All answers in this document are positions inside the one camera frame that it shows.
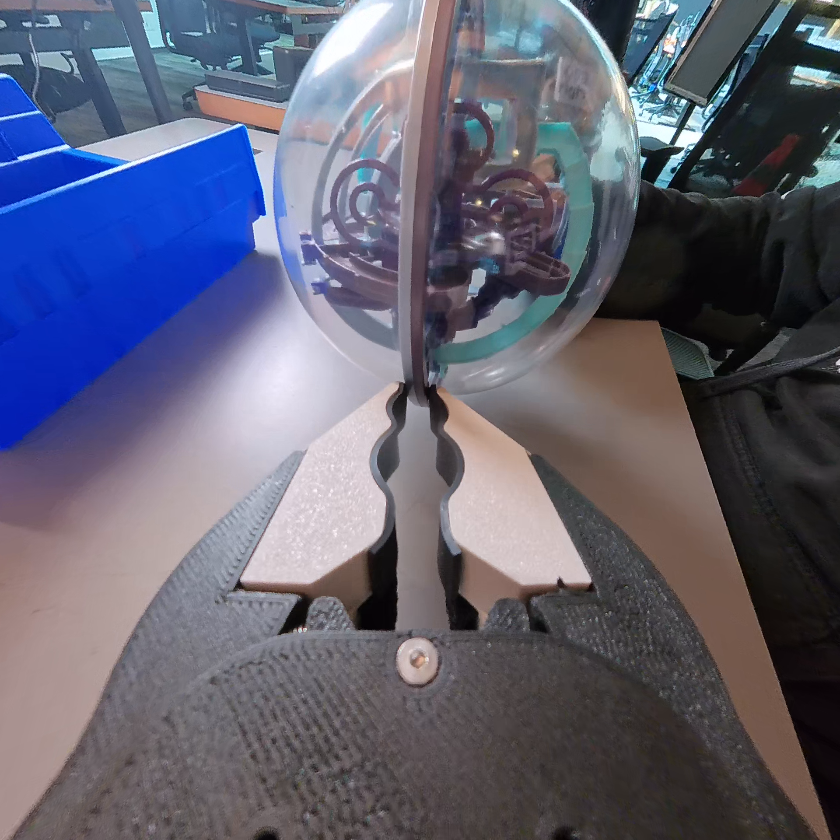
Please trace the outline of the person's black printed jacket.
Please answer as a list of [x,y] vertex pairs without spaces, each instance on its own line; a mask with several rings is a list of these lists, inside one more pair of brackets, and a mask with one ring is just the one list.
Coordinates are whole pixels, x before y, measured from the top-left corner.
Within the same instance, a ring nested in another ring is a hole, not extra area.
[[830,823],[839,799],[838,340],[835,301],[770,362],[684,389]]

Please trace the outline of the clear maze ball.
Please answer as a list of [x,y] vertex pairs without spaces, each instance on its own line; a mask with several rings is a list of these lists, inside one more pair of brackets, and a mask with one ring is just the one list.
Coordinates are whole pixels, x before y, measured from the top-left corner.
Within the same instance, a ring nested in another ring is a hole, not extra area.
[[487,391],[594,318],[640,156],[621,67],[572,2],[358,2],[280,129],[280,254],[361,369],[418,401]]

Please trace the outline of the black office chair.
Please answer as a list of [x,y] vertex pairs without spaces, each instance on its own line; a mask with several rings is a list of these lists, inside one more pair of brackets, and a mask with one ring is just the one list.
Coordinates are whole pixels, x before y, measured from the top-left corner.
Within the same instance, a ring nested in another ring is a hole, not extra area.
[[205,70],[235,70],[267,76],[260,51],[291,33],[282,14],[248,9],[234,2],[156,1],[164,47]]

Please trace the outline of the blue plastic bin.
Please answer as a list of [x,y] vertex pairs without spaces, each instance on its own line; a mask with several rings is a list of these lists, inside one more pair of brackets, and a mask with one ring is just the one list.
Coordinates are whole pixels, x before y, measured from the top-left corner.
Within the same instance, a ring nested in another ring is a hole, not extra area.
[[255,248],[235,125],[137,161],[74,150],[2,75],[1,446],[10,448]]

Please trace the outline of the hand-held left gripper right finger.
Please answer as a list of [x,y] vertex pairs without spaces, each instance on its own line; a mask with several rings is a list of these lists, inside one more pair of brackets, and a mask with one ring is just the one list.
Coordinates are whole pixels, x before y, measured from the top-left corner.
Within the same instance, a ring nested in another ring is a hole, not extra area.
[[443,388],[428,395],[439,506],[437,568],[451,628],[495,604],[588,592],[592,577],[528,450]]

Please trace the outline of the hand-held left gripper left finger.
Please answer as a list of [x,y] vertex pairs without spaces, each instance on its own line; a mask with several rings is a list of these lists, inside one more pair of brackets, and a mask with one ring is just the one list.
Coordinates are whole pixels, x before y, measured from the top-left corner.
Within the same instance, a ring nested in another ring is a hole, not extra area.
[[316,438],[239,577],[248,592],[337,599],[357,627],[394,628],[396,504],[404,385],[391,383]]

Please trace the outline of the black monitor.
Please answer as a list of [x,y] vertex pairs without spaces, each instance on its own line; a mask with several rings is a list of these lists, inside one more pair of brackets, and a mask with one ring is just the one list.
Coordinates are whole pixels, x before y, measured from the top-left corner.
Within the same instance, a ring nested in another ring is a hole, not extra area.
[[663,83],[665,92],[708,105],[777,1],[714,1],[692,30]]

